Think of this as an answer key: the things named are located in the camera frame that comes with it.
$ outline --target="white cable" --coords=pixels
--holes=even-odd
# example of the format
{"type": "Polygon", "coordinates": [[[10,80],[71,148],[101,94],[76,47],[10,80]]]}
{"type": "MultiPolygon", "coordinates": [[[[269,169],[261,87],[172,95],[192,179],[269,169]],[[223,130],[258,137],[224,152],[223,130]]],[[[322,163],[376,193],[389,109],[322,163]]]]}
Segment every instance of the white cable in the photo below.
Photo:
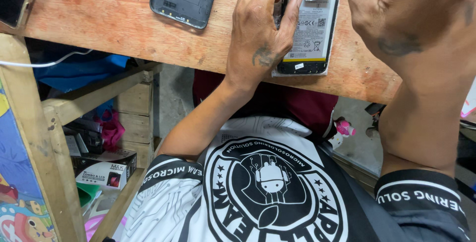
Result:
{"type": "Polygon", "coordinates": [[[53,65],[56,65],[56,64],[62,62],[64,59],[68,58],[69,56],[71,56],[73,54],[86,55],[86,54],[90,53],[91,51],[92,50],[88,50],[87,52],[74,51],[74,52],[66,54],[64,57],[62,57],[58,61],[54,61],[54,62],[51,62],[51,63],[28,64],[28,63],[16,63],[16,62],[0,61],[0,64],[10,65],[10,66],[19,66],[19,67],[48,67],[48,66],[53,66],[53,65]]]}

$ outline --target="sleeve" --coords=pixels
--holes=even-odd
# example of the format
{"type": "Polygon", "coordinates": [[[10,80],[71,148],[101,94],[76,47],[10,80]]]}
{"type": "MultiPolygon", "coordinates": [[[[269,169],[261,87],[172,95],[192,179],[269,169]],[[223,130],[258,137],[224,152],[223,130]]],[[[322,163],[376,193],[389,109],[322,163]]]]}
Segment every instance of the sleeve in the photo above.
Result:
{"type": "Polygon", "coordinates": [[[168,155],[156,157],[129,206],[120,241],[160,242],[180,235],[188,212],[199,203],[202,181],[200,164],[168,155]]]}
{"type": "Polygon", "coordinates": [[[470,241],[454,179],[425,170],[402,170],[382,176],[376,201],[410,241],[470,241]]]}

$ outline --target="t-shirt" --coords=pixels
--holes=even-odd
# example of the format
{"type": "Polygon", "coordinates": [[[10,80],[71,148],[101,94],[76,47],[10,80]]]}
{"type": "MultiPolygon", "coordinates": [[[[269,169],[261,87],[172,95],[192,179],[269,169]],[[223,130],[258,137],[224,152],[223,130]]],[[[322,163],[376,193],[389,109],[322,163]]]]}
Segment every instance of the t-shirt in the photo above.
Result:
{"type": "Polygon", "coordinates": [[[247,117],[227,121],[197,163],[159,155],[120,241],[469,241],[450,177],[392,172],[373,199],[312,137],[290,119],[247,117]]]}

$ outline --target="cardboard box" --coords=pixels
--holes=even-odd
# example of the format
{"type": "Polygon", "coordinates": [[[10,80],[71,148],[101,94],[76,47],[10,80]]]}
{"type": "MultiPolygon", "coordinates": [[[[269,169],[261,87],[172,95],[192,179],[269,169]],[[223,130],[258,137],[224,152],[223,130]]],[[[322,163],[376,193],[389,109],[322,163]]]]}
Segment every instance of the cardboard box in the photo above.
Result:
{"type": "Polygon", "coordinates": [[[111,186],[120,190],[137,167],[137,153],[123,149],[71,159],[77,182],[111,186]]]}

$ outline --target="robot logo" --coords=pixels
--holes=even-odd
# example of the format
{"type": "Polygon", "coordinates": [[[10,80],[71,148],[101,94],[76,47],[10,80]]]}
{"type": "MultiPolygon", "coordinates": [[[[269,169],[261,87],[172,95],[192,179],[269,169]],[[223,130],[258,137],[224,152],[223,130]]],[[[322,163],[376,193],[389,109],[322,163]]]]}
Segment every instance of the robot logo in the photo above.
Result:
{"type": "Polygon", "coordinates": [[[347,214],[330,177],[299,152],[260,138],[217,148],[204,197],[218,241],[345,241],[347,214]]]}

